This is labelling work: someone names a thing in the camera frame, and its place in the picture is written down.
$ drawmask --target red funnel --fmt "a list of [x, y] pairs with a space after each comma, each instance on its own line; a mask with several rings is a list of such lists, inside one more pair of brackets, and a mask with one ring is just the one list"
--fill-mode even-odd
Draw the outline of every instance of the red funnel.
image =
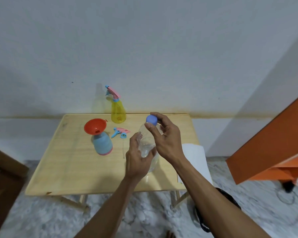
[[100, 135], [107, 126], [106, 122], [103, 119], [91, 119], [85, 124], [84, 130], [89, 135]]

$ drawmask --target forearm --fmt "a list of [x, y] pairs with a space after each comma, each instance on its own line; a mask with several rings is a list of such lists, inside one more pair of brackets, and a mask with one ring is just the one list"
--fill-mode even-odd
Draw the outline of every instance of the forearm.
[[214, 237], [244, 238], [269, 235], [227, 200], [183, 156], [172, 164]]
[[124, 178], [117, 190], [75, 238], [114, 237], [137, 182]]

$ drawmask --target blue bottle cap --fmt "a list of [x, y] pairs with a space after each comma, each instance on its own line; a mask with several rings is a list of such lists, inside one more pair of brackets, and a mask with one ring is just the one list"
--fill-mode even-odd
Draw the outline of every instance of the blue bottle cap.
[[146, 118], [146, 122], [148, 123], [152, 123], [154, 126], [157, 125], [157, 122], [158, 122], [158, 118], [154, 115], [149, 115], [147, 118]]

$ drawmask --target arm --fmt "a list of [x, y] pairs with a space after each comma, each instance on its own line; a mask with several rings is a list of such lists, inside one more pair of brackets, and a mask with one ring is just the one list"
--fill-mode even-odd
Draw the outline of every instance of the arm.
[[157, 116], [164, 132], [161, 135], [155, 126], [146, 123], [146, 128], [154, 136], [158, 153], [175, 168], [214, 237], [269, 238], [261, 227], [218, 192], [185, 158], [179, 128], [167, 116], [151, 114]]
[[113, 195], [102, 205], [75, 238], [115, 237], [129, 199], [139, 181], [147, 175], [156, 152], [156, 149], [153, 149], [146, 158], [141, 158], [136, 137], [137, 133], [130, 138], [130, 147], [126, 153], [125, 177]]

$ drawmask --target left hand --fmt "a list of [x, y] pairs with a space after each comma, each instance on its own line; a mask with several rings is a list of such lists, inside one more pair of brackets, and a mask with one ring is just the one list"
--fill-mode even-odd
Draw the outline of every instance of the left hand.
[[151, 161], [156, 155], [157, 150], [153, 148], [147, 157], [142, 158], [141, 152], [138, 149], [137, 134], [135, 133], [129, 140], [129, 150], [126, 153], [125, 178], [138, 183], [148, 173]]

